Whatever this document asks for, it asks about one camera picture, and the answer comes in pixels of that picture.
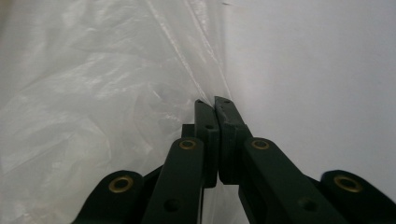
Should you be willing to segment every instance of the white plastic sheet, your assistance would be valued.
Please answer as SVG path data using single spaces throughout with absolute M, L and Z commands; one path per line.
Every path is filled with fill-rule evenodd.
M 230 96 L 218 6 L 3 1 L 0 222 L 69 223 L 104 176 L 160 166 L 193 101 Z

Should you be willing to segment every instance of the white background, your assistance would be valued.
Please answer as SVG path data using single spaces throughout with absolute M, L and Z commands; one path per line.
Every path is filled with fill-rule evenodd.
M 306 175 L 346 170 L 396 201 L 396 1 L 223 8 L 227 80 L 253 135 Z

